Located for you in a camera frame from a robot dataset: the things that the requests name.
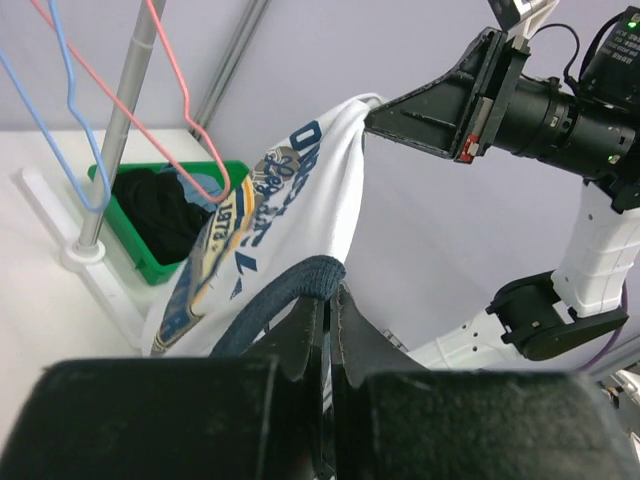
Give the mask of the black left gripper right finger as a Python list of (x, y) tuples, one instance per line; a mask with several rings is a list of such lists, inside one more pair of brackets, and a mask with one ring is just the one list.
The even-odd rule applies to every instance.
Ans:
[(631, 479), (606, 397), (564, 372), (430, 371), (339, 289), (330, 303), (339, 479)]

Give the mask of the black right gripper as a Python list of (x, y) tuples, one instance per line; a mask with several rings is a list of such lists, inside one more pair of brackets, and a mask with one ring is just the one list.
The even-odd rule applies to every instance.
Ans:
[(530, 56), (522, 35), (495, 33), (481, 60), (460, 60), (445, 74), (373, 109), (365, 130), (444, 159), (471, 164), (497, 137)]

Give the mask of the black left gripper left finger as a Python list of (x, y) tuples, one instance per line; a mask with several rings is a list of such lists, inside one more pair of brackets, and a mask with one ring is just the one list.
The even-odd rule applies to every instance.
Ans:
[(235, 358), (57, 363), (14, 427), (18, 479), (310, 479), (322, 302), (302, 298)]

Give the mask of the white printed navy-trim tank top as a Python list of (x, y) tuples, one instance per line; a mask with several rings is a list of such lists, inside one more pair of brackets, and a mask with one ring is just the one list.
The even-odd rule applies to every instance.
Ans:
[(265, 152), (161, 288), (145, 356), (236, 356), (298, 298), (333, 295), (360, 213), (364, 121), (381, 104), (352, 97)]

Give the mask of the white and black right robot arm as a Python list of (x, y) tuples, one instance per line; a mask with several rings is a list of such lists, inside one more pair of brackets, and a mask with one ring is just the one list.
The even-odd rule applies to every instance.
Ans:
[(621, 329), (639, 253), (639, 120), (522, 71), (528, 40), (488, 28), (444, 75), (369, 113), (367, 132), (462, 164), (490, 147), (582, 180), (559, 266), (503, 286), (473, 319), (410, 352), (429, 369), (545, 361)]

